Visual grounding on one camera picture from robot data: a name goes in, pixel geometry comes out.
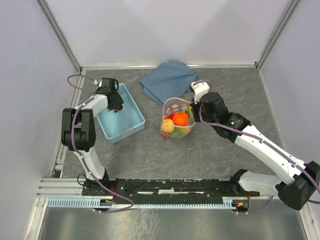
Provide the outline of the small dark plum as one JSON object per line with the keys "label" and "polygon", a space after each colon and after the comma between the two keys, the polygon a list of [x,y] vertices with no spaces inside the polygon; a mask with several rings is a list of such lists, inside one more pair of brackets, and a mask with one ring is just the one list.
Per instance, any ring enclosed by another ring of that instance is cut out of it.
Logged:
{"label": "small dark plum", "polygon": [[117,112],[121,111],[122,109],[123,109],[123,106],[119,105],[114,109],[114,112],[117,113]]}

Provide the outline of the orange persimmon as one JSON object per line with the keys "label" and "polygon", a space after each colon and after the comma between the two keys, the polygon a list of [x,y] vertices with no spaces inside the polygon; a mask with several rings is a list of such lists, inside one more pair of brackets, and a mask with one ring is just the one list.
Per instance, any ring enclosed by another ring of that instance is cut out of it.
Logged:
{"label": "orange persimmon", "polygon": [[189,115],[186,112],[177,112],[173,115],[172,121],[176,126],[185,127],[189,123]]}

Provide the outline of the clear zip top bag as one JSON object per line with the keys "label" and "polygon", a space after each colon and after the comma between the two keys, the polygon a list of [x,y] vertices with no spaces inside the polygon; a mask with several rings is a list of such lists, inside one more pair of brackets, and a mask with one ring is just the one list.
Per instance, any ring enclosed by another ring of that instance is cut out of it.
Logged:
{"label": "clear zip top bag", "polygon": [[[181,98],[177,98],[177,97],[173,97],[173,98],[169,98],[163,105],[162,107],[162,122],[160,125],[160,134],[162,135],[167,135],[169,133],[165,133],[162,131],[162,125],[163,125],[163,121],[165,119],[168,118],[169,115],[178,113],[178,112],[185,112],[186,109],[191,108],[190,106],[191,102],[183,100]],[[175,127],[178,128],[187,128],[187,127],[192,127],[195,125],[195,120],[194,117],[189,118],[189,122],[187,126],[177,126],[174,125]]]}

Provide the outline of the green orange mango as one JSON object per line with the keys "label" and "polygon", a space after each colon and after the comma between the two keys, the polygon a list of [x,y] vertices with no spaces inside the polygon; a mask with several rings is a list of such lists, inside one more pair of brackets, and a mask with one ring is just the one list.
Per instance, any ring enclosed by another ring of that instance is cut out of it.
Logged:
{"label": "green orange mango", "polygon": [[184,137],[186,137],[190,131],[191,131],[192,127],[175,127],[174,131],[168,134],[168,138],[170,140],[178,140],[178,139],[182,139]]}

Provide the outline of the small yellow orange fruit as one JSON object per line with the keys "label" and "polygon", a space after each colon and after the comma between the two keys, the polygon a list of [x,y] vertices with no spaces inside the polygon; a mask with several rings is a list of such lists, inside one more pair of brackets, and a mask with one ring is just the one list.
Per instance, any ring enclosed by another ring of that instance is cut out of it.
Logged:
{"label": "small yellow orange fruit", "polygon": [[163,121],[161,130],[162,130],[164,133],[172,133],[172,132],[175,130],[174,121],[173,121],[172,119],[169,119],[169,118],[165,119],[165,120]]}

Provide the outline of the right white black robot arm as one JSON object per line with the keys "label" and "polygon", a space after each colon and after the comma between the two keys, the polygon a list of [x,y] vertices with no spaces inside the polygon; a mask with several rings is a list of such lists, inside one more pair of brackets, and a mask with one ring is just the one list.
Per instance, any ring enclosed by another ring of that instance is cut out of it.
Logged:
{"label": "right white black robot arm", "polygon": [[275,173],[239,170],[238,177],[229,183],[234,195],[247,191],[278,196],[286,206],[299,211],[320,190],[318,163],[306,163],[270,141],[248,119],[230,112],[217,92],[196,93],[191,108],[196,122],[211,126],[220,137],[249,151]]}

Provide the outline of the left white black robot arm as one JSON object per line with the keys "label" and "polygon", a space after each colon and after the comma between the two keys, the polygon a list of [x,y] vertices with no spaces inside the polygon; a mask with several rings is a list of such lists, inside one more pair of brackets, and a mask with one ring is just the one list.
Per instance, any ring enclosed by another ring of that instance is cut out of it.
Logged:
{"label": "left white black robot arm", "polygon": [[106,195],[111,189],[109,176],[95,150],[95,117],[107,110],[117,113],[123,109],[124,101],[119,94],[119,82],[114,78],[94,80],[97,89],[82,104],[62,111],[61,143],[80,160],[85,177],[95,181],[93,189]]}

